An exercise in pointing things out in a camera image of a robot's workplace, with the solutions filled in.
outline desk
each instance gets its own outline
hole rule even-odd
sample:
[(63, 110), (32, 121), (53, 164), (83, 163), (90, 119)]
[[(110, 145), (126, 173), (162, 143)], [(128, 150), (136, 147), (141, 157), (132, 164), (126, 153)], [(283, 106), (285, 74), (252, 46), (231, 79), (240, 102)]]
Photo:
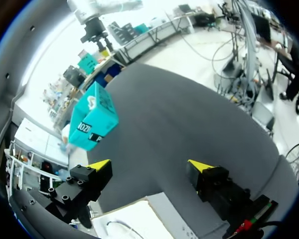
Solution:
[(190, 23), (186, 20), (186, 17), (176, 17), (172, 21), (165, 22), (141, 34), (120, 48), (119, 51), (127, 64), (134, 62), (144, 53), (159, 46), (163, 41), (178, 34), (189, 26)]
[[(226, 31), (226, 32), (230, 32), (232, 34), (238, 34), (240, 36), (244, 36), (245, 34), (245, 30), (244, 29), (241, 29), (241, 31), (239, 33), (237, 33), (237, 28), (235, 27), (235, 25), (228, 25), (226, 26), (225, 28), (222, 29), (222, 31)], [(274, 33), (277, 34), (277, 31), (275, 31), (274, 29), (271, 29), (271, 35), (273, 36)], [(286, 56), (287, 58), (289, 58), (290, 60), (292, 59), (291, 58), (291, 55), (290, 55), (290, 51), (291, 51), (291, 48), (292, 48), (292, 40), (288, 37), (288, 50), (286, 51), (285, 48), (282, 47), (282, 49), (277, 49), (276, 48), (276, 45), (277, 44), (280, 44), (280, 45), (283, 45), (283, 41), (281, 40), (275, 40), (275, 39), (272, 39), (271, 42), (267, 42), (266, 40), (262, 39), (262, 38), (259, 38), (257, 37), (257, 40), (263, 45), (263, 46), (266, 46), (266, 47), (269, 47), (271, 49), (273, 49), (274, 51), (276, 51), (277, 53), (280, 53), (282, 54), (283, 56)], [(275, 81), (275, 78), (276, 78), (276, 75), (277, 75), (277, 68), (278, 68), (278, 64), (279, 64), (279, 60), (278, 60), (278, 57), (276, 56), (276, 59), (275, 59), (275, 66), (274, 66), (274, 72), (273, 72), (273, 75), (272, 75), (272, 79), (273, 79), (273, 82)]]
[[(187, 160), (227, 168), (254, 199), (279, 163), (271, 138), (226, 98), (163, 69), (132, 64), (107, 91), (120, 123), (88, 152), (90, 164), (112, 160), (113, 177), (98, 199), (102, 211), (163, 191), (199, 238), (222, 238), (228, 226), (198, 198), (186, 176)], [(281, 220), (297, 196), (297, 181), (286, 165), (289, 181), (281, 177), (266, 192), (279, 202), (270, 221)]]

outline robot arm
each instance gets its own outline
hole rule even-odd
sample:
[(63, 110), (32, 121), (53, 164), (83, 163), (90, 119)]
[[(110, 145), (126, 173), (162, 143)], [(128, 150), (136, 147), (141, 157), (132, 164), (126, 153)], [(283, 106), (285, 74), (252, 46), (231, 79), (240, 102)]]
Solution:
[(100, 42), (101, 38), (110, 51), (113, 51), (112, 44), (107, 39), (105, 27), (99, 17), (109, 13), (134, 10), (143, 7), (142, 0), (67, 0), (72, 12), (81, 25), (86, 25), (86, 35), (81, 38), (82, 43), (86, 41), (96, 42), (99, 51), (102, 53), (105, 47)]

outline gray table surface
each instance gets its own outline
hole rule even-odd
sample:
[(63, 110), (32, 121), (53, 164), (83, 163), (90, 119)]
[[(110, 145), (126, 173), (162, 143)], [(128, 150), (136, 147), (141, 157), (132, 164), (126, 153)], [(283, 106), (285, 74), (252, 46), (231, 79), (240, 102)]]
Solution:
[(113, 177), (99, 198), (103, 212), (164, 191), (196, 235), (210, 238), (227, 225), (190, 185), (188, 159), (227, 168), (252, 199), (270, 180), (279, 158), (273, 141), (214, 91), (137, 63), (106, 90), (120, 122), (88, 152), (89, 163), (112, 160)]

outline shelf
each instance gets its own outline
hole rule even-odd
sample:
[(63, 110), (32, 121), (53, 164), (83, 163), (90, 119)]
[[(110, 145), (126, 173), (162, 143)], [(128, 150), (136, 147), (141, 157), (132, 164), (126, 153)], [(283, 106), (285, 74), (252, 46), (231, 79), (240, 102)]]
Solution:
[(63, 165), (63, 164), (61, 164), (61, 163), (58, 163), (58, 162), (56, 162), (56, 161), (53, 161), (53, 160), (51, 160), (51, 159), (49, 159), (49, 158), (46, 158), (46, 157), (44, 157), (44, 156), (42, 156), (42, 155), (40, 155), (40, 154), (38, 154), (38, 153), (35, 153), (35, 152), (33, 152), (33, 151), (26, 150), (26, 149), (24, 149), (23, 147), (21, 147), (20, 145), (18, 145), (17, 143), (15, 143), (14, 141), (11, 141), (11, 143), (13, 143), (15, 146), (19, 147), (21, 150), (23, 150), (23, 151), (25, 151), (25, 152), (30, 152), (30, 153), (32, 154), (32, 157), (31, 157), (31, 165), (32, 165), (32, 163), (33, 163), (33, 157), (36, 155), (36, 156), (40, 157), (42, 160), (44, 160), (44, 161), (47, 161), (47, 162), (49, 162), (49, 163), (53, 163), (53, 164), (55, 164), (55, 165), (58, 165), (58, 166), (60, 166), (60, 167), (62, 167), (62, 168), (66, 168), (66, 169), (68, 169), (68, 166), (65, 166), (65, 165)]
[(38, 168), (36, 168), (36, 167), (32, 167), (32, 166), (30, 166), (30, 165), (27, 165), (27, 164), (25, 164), (25, 163), (23, 163), (23, 162), (17, 160), (17, 159), (16, 159), (15, 157), (13, 157), (13, 156), (10, 156), (10, 157), (12, 158), (12, 160), (13, 160), (14, 162), (17, 162), (18, 164), (20, 164), (21, 166), (23, 166), (23, 167), (25, 167), (25, 168), (28, 168), (28, 169), (30, 169), (30, 170), (32, 170), (32, 171), (38, 173), (38, 174), (41, 174), (41, 175), (43, 175), (43, 176), (46, 176), (46, 177), (48, 177), (48, 178), (52, 178), (52, 179), (61, 181), (61, 178), (58, 177), (58, 176), (56, 176), (56, 175), (53, 175), (53, 174), (44, 172), (44, 171), (42, 171), (42, 170), (40, 170), (40, 169), (38, 169)]

